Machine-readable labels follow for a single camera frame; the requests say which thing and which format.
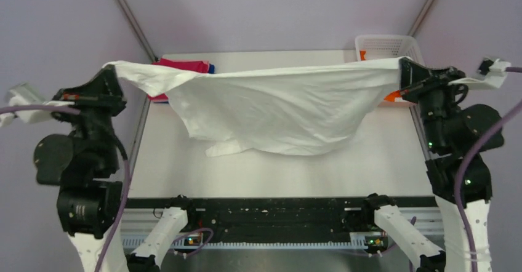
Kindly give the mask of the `white t shirt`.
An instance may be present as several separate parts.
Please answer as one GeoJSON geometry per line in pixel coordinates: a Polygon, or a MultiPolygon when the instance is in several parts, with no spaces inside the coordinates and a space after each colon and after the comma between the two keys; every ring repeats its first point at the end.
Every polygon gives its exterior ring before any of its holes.
{"type": "Polygon", "coordinates": [[[119,79],[164,94],[207,156],[249,149],[316,156],[347,145],[364,117],[400,86],[400,61],[207,74],[115,61],[119,79]]]}

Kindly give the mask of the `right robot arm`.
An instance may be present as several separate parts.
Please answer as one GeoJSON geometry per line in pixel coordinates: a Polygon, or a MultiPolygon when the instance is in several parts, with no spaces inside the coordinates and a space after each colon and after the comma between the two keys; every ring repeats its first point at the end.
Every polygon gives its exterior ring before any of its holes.
{"type": "Polygon", "coordinates": [[[400,95],[419,107],[433,155],[425,165],[443,222],[444,246],[423,235],[386,195],[364,200],[361,223],[391,237],[412,271],[491,271],[492,179],[481,153],[504,144],[500,114],[484,104],[460,107],[469,91],[462,71],[429,69],[406,57],[398,63],[400,95]]]}

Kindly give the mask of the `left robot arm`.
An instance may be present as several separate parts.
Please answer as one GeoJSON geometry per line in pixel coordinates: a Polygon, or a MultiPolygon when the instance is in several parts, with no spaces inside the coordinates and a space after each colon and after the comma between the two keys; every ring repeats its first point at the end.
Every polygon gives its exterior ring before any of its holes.
{"type": "Polygon", "coordinates": [[[196,226],[197,214],[189,209],[188,198],[171,199],[145,241],[124,252],[119,224],[131,179],[110,180],[120,161],[130,169],[111,121],[126,106],[115,67],[104,66],[89,82],[60,89],[55,99],[66,105],[51,116],[69,123],[71,132],[48,135],[38,143],[33,154],[36,180],[59,188],[58,217],[83,269],[159,271],[175,237],[196,226]]]}

